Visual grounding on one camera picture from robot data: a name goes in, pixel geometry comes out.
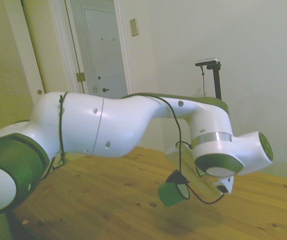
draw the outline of wood grain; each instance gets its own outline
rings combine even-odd
[[[192,195],[166,207],[157,189],[174,170],[164,152],[141,147],[85,156],[51,172],[14,213],[41,240],[287,240],[287,178],[237,176],[213,205]]]

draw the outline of door hinge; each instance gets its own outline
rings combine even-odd
[[[76,76],[77,76],[77,82],[78,83],[82,83],[82,82],[86,81],[86,77],[85,77],[84,72],[77,72]]]

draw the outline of doorway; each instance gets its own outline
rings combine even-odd
[[[128,94],[115,5],[107,0],[66,0],[75,27],[90,95],[119,99]]]

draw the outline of black cable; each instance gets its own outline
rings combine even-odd
[[[197,174],[199,175],[199,177],[203,178],[203,177],[200,175],[200,173],[199,173],[199,171],[198,171],[198,168],[197,168],[197,167],[195,167],[195,170],[197,171]]]
[[[224,197],[224,195],[221,195],[217,200],[215,200],[215,201],[212,201],[212,202],[207,202],[207,201],[204,201],[204,200],[202,200],[198,195],[197,195],[197,193],[195,193],[195,191],[187,184],[187,186],[188,186],[188,188],[190,189],[190,191],[192,191],[192,193],[202,202],[202,203],[204,203],[204,204],[215,204],[216,202],[218,202],[219,200],[221,200],[223,197]]]
[[[189,144],[188,142],[186,142],[186,141],[181,141],[181,142],[182,142],[183,144],[188,145],[188,147],[189,147],[190,149],[192,149],[192,145]]]
[[[143,97],[155,98],[155,99],[163,101],[164,103],[166,103],[169,106],[169,108],[173,114],[173,118],[174,118],[174,120],[178,126],[178,130],[179,130],[179,172],[182,173],[182,130],[180,128],[180,124],[178,122],[178,119],[177,119],[175,110],[173,109],[173,106],[171,106],[171,104],[169,102],[167,102],[165,99],[163,99],[159,96],[155,96],[153,94],[149,94],[149,93],[135,93],[131,96],[143,96]]]
[[[66,98],[66,95],[67,95],[67,94],[68,94],[68,92],[66,92],[63,96],[60,95],[60,100],[59,100],[59,103],[60,103],[60,112],[59,112],[59,141],[60,141],[60,151],[61,151],[61,153],[60,153],[60,156],[61,156],[60,161],[62,161],[63,164],[64,164],[64,157],[65,157],[64,143],[63,143],[63,133],[62,133],[62,123],[63,123],[63,113],[64,113],[63,104],[64,104],[64,101],[65,101],[65,98]],[[48,176],[48,174],[50,173],[50,170],[51,170],[51,169],[53,169],[53,170],[55,169],[55,168],[53,167],[55,158],[56,158],[56,157],[54,157],[54,158],[52,159],[52,161],[51,161],[51,163],[50,163],[50,165],[49,165],[48,171],[47,171],[47,173],[45,174],[45,176],[41,179],[41,181],[44,180],[44,179]]]
[[[54,165],[55,158],[56,158],[56,157],[54,157],[54,158],[52,159],[52,161],[51,161],[51,163],[50,163],[50,165],[49,165],[49,168],[48,168],[47,173],[44,175],[44,177],[43,177],[40,181],[42,181],[42,180],[44,180],[46,177],[48,177],[48,174],[50,173],[50,170],[52,169],[52,166]]]
[[[64,162],[63,158],[65,157],[65,151],[64,151],[64,143],[63,143],[63,133],[62,133],[62,124],[63,124],[63,105],[64,105],[64,101],[65,101],[65,98],[67,96],[68,92],[66,92],[63,96],[60,95],[60,100],[59,100],[59,103],[60,103],[60,113],[59,113],[59,141],[60,141],[60,156],[61,156],[61,159],[60,161]]]
[[[201,74],[202,74],[202,83],[203,83],[203,96],[206,97],[206,92],[205,92],[205,73],[204,73],[204,68],[203,66],[200,66],[201,68]]]

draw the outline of door frame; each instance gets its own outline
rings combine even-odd
[[[65,68],[65,74],[67,75],[69,87],[71,89],[71,92],[73,93],[82,93],[81,84],[77,82],[76,77],[76,73],[79,72],[77,60],[79,63],[80,72],[84,71],[84,66],[81,58],[81,51],[77,41],[77,31],[74,24],[70,0],[48,0],[48,3],[54,28],[56,30],[57,41],[60,48],[60,54],[63,61],[63,66]],[[122,20],[120,0],[114,0],[114,7],[117,19],[127,92],[128,94],[132,94],[133,90],[131,84],[130,68],[128,62],[126,38]],[[66,8],[69,14],[70,26],[66,13]],[[87,83],[85,81],[83,83],[85,94],[89,94]]]
[[[9,18],[14,40],[22,63],[33,104],[45,94],[40,77],[33,44],[20,0],[5,0],[5,9]]]
[[[86,81],[82,83],[83,88],[82,84],[77,81],[76,73],[79,73],[79,71],[83,73],[84,67],[81,59],[79,44],[78,41],[76,41],[77,33],[74,24],[71,24],[70,30],[69,20],[70,22],[74,21],[72,17],[70,2],[69,4],[68,2],[65,4],[65,0],[48,0],[48,4],[63,63],[63,68],[67,77],[68,88],[72,93],[82,94],[84,89],[84,93],[89,94]],[[70,17],[69,20],[67,17],[66,5]]]

